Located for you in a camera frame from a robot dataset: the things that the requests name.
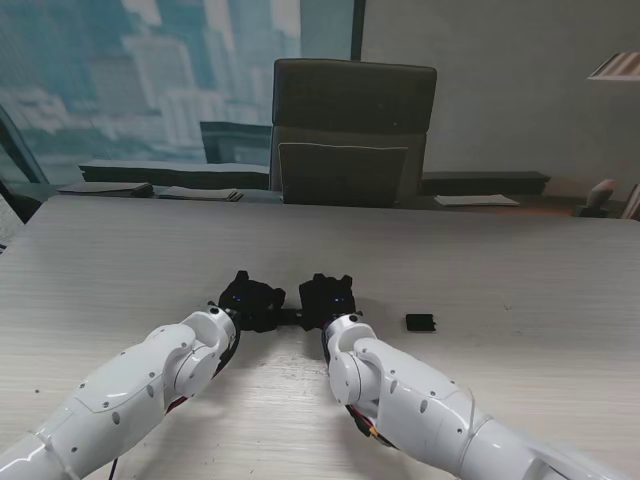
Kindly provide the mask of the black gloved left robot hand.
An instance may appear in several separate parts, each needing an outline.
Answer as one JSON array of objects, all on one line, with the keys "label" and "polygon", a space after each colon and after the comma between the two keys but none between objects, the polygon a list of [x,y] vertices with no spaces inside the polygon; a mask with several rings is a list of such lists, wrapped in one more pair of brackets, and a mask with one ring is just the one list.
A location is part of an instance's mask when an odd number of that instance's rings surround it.
[{"label": "black gloved left robot hand", "polygon": [[263,333],[278,327],[285,298],[283,289],[251,280],[247,271],[239,270],[220,294],[218,306],[234,313],[242,331]]}]

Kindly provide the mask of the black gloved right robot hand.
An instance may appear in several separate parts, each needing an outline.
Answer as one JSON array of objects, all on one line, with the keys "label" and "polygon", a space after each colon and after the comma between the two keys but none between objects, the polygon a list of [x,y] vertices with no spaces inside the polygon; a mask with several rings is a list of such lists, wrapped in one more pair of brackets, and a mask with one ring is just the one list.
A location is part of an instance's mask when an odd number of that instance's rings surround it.
[{"label": "black gloved right robot hand", "polygon": [[322,329],[340,316],[355,314],[352,282],[349,275],[336,278],[316,273],[311,280],[300,284],[302,328],[306,331]]}]

